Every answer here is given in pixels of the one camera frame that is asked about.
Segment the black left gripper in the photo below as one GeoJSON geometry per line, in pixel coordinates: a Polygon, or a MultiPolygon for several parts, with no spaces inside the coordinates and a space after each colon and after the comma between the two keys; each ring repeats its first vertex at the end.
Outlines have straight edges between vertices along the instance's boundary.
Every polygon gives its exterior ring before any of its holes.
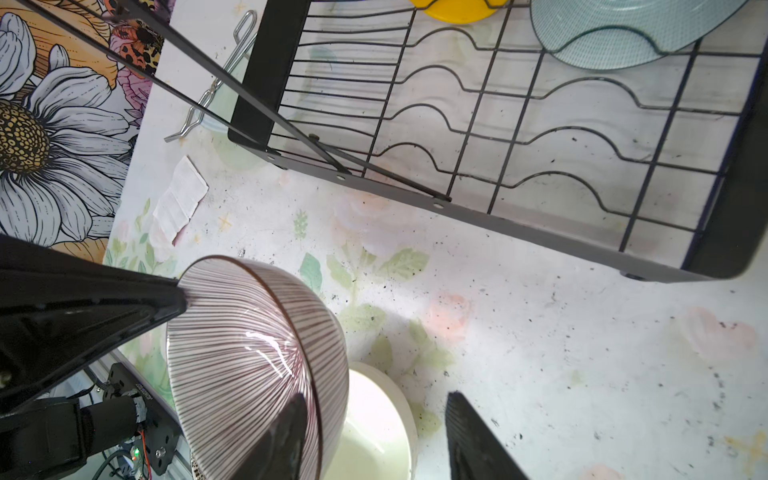
{"type": "Polygon", "coordinates": [[[1,411],[187,309],[177,281],[1,238],[1,411]]]}

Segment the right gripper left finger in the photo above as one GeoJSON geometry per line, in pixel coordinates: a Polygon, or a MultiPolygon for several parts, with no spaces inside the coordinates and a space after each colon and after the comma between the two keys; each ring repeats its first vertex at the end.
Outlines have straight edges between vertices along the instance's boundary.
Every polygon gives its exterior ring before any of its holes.
{"type": "Polygon", "coordinates": [[[231,476],[234,480],[296,480],[305,444],[307,403],[295,394],[231,476]]]}

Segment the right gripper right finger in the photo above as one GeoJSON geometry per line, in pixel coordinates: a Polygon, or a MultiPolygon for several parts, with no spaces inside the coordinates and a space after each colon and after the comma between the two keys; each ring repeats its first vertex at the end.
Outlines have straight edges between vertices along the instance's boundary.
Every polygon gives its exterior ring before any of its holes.
{"type": "Polygon", "coordinates": [[[452,480],[527,480],[467,398],[450,392],[445,410],[452,480]]]}

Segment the cream white bowl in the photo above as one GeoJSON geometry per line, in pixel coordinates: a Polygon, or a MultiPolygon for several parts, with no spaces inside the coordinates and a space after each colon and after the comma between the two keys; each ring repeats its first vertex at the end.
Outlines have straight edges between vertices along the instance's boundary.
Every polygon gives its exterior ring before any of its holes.
{"type": "Polygon", "coordinates": [[[410,405],[382,371],[352,363],[344,428],[325,479],[409,480],[418,434],[410,405]]]}

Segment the pink striped bowl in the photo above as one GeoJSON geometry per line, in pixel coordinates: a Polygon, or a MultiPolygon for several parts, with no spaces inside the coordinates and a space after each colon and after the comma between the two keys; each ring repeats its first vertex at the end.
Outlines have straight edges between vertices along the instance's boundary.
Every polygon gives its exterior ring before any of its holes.
{"type": "Polygon", "coordinates": [[[231,479],[296,394],[308,420],[299,476],[320,479],[343,430],[349,364],[335,315],[300,279],[225,256],[193,263],[186,311],[167,324],[176,412],[207,479],[231,479]]]}

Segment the light green bowl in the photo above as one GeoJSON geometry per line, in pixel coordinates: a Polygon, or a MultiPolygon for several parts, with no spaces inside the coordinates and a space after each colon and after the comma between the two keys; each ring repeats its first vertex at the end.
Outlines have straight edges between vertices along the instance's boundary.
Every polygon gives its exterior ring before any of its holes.
{"type": "Polygon", "coordinates": [[[613,71],[695,43],[744,5],[741,0],[535,0],[530,19],[541,46],[555,59],[613,71]]]}

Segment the yellow bowl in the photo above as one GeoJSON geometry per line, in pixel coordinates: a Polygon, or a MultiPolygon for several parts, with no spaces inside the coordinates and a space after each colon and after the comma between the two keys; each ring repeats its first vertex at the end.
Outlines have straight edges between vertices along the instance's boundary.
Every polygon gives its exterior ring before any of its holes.
{"type": "Polygon", "coordinates": [[[467,25],[487,19],[506,8],[505,0],[411,0],[411,4],[432,19],[452,25],[467,25]]]}

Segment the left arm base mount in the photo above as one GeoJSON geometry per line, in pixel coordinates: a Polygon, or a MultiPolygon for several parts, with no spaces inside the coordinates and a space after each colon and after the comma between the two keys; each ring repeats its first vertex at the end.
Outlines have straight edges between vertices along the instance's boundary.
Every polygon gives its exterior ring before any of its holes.
{"type": "Polygon", "coordinates": [[[162,479],[174,463],[182,429],[160,394],[130,365],[113,363],[109,370],[110,398],[128,396],[136,405],[138,444],[149,461],[153,479],[162,479]]]}

